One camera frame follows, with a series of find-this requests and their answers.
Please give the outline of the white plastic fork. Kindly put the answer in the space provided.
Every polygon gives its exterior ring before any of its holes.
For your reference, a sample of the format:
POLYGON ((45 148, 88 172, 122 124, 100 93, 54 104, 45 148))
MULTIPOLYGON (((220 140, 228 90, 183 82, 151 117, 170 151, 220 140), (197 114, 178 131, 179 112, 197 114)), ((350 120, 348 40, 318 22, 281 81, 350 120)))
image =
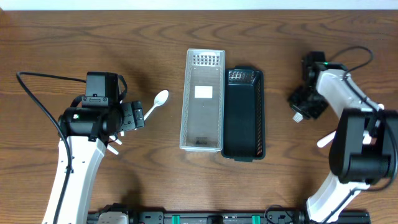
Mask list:
POLYGON ((330 134, 326 135, 325 137, 321 138, 317 142, 317 146, 319 148, 325 147, 327 144, 329 144, 335 137, 336 131, 331 132, 330 134))
POLYGON ((301 113, 299 113, 299 112, 296 112, 295 115, 293 116, 293 120, 296 123, 299 123, 299 122, 301 122, 303 120, 303 115, 301 113))

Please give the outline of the black plastic basket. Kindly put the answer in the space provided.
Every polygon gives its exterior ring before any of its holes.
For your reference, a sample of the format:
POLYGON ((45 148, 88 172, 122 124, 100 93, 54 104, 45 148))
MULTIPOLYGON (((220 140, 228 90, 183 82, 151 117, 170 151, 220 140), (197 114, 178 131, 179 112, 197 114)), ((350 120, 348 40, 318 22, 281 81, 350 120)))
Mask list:
POLYGON ((223 157, 251 162, 266 155, 264 74, 249 66, 226 70, 223 157))

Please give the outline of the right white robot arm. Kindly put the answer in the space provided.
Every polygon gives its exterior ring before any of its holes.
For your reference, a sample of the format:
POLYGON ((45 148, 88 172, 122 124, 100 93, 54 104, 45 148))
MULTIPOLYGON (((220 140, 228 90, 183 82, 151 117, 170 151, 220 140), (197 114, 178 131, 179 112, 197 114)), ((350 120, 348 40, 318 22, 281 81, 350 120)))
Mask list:
POLYGON ((384 110, 352 81, 340 63, 303 63, 302 86, 289 97, 294 121, 316 119, 330 106, 339 118, 328 160, 330 173, 306 202, 308 219, 335 222, 360 192, 397 175, 397 112, 384 110))

